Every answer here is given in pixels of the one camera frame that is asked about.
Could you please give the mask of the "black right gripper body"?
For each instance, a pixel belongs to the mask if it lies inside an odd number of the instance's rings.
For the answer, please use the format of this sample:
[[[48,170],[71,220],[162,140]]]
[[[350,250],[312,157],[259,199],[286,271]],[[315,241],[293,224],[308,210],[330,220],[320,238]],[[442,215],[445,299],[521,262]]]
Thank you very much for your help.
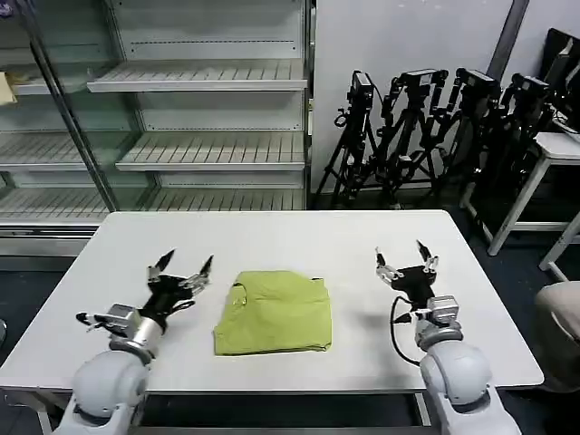
[[[410,266],[397,270],[398,275],[391,281],[391,288],[403,292],[411,303],[427,303],[434,296],[431,286],[437,273],[424,266]]]

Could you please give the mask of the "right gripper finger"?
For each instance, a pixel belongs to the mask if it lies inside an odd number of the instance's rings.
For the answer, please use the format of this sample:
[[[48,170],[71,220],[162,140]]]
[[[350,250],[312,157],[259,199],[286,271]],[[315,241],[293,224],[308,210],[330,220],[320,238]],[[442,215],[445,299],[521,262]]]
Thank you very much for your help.
[[[394,266],[387,264],[382,251],[376,247],[375,248],[375,259],[376,259],[376,275],[387,285],[391,285],[393,281],[404,278],[404,273],[396,269]]]
[[[434,256],[431,251],[420,242],[416,240],[421,258],[423,259],[423,272],[425,274],[435,275],[439,264],[439,257]]]

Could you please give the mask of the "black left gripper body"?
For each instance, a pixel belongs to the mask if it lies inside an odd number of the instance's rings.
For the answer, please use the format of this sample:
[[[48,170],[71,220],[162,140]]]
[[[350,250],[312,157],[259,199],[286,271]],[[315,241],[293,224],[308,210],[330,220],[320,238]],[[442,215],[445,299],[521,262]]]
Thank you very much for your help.
[[[179,283],[187,277],[161,274],[158,282],[148,282],[150,298],[139,309],[144,317],[167,318],[178,311],[193,306],[194,293],[179,287]]]

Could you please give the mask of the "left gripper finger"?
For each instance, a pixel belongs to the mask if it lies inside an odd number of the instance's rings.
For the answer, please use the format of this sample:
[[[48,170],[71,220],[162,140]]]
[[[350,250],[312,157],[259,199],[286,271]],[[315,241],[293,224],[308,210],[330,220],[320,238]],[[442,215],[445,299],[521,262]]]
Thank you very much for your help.
[[[162,272],[168,266],[174,254],[175,250],[171,249],[167,254],[161,256],[153,266],[148,266],[147,268],[148,282],[158,282],[160,280]]]
[[[209,274],[214,256],[211,255],[201,269],[194,275],[182,280],[179,287],[188,291],[202,291],[209,283]]]

